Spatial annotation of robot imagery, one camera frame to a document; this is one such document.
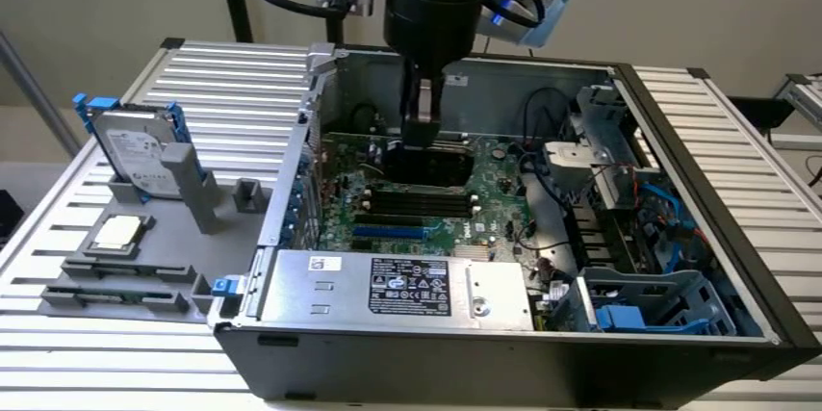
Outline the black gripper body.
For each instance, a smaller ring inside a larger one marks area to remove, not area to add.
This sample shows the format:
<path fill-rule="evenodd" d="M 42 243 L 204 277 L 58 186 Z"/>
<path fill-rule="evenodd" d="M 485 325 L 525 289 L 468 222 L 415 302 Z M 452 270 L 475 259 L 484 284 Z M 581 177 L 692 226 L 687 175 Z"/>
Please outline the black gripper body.
<path fill-rule="evenodd" d="M 384 40 L 421 75 L 471 52 L 481 0 L 385 0 Z"/>

